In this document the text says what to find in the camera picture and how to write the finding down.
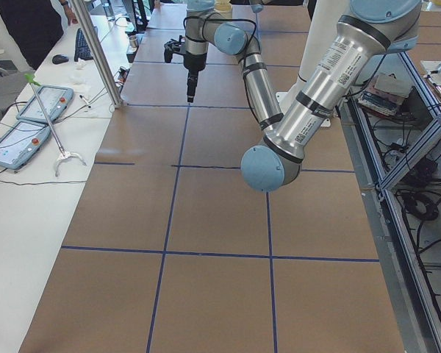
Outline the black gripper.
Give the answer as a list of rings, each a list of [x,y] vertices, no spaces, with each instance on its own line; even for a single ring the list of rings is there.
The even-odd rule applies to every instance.
[[[188,51],[184,54],[183,65],[188,70],[187,75],[187,102],[193,103],[198,84],[198,71],[203,71],[207,63],[207,53],[193,54]]]

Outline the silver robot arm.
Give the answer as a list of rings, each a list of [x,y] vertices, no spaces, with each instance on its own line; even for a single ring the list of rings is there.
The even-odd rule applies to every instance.
[[[416,44],[420,11],[420,1],[317,1],[310,35],[336,20],[336,37],[282,119],[243,155],[241,172],[251,188],[271,192],[298,176],[305,145],[368,61]]]
[[[209,44],[236,57],[241,69],[248,106],[262,131],[271,130],[283,118],[253,32],[215,11],[214,1],[188,1],[184,19],[182,53],[188,70],[187,101],[194,102],[198,73],[205,69]]]

